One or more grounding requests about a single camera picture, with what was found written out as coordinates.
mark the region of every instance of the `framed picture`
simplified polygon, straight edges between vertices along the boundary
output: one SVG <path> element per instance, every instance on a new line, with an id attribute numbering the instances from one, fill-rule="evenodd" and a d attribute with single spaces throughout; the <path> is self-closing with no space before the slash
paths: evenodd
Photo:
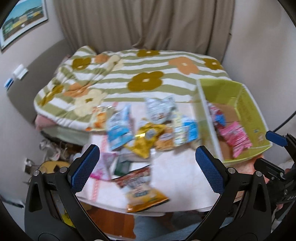
<path id="1" fill-rule="evenodd" d="M 45 0 L 20 0 L 0 29 L 1 50 L 24 32 L 46 20 Z"/>

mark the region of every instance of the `floral comforter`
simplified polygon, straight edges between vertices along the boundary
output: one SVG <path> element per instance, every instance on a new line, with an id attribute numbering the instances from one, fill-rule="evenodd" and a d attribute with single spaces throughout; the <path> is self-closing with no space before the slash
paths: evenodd
<path id="1" fill-rule="evenodd" d="M 209 56 L 157 50 L 97 55 L 84 46 L 60 65 L 35 97 L 34 107 L 60 126 L 89 131 L 93 108 L 102 102 L 142 102 L 170 95 L 176 102 L 190 102 L 201 78 L 231 80 Z"/>

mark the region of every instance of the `pink snack packet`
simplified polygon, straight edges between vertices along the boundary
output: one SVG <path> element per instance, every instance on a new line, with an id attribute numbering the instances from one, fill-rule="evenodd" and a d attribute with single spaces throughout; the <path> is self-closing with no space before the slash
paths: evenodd
<path id="1" fill-rule="evenodd" d="M 94 167 L 90 177 L 97 180 L 110 181 L 111 172 L 110 167 L 114 159 L 117 157 L 116 153 L 104 153 L 101 152 L 100 159 L 96 166 Z"/>
<path id="2" fill-rule="evenodd" d="M 219 127 L 219 132 L 226 143 L 233 147 L 233 158 L 237 158 L 245 148 L 252 146 L 244 128 L 238 122 L 234 122 L 225 128 Z"/>

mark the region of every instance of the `blue gripper pad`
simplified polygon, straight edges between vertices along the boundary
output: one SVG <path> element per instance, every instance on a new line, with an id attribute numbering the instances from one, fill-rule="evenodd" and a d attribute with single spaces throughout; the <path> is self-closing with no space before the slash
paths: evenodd
<path id="1" fill-rule="evenodd" d="M 196 149 L 195 159 L 213 191 L 222 194 L 225 189 L 225 183 L 228 180 L 226 167 L 223 163 L 219 159 L 214 158 L 205 146 L 200 146 Z"/>
<path id="2" fill-rule="evenodd" d="M 69 167 L 68 181 L 73 193 L 81 192 L 91 172 L 100 159 L 100 149 L 96 145 L 90 147 Z"/>
<path id="3" fill-rule="evenodd" d="M 265 138 L 271 142 L 273 142 L 274 144 L 277 144 L 279 146 L 287 146 L 288 142 L 287 139 L 273 131 L 268 131 L 266 132 Z"/>

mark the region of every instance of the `curtain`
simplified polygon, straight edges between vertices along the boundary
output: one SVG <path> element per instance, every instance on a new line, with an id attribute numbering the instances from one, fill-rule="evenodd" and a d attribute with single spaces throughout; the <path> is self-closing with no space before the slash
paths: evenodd
<path id="1" fill-rule="evenodd" d="M 54 0 L 72 51 L 178 50 L 222 60 L 235 0 Z"/>

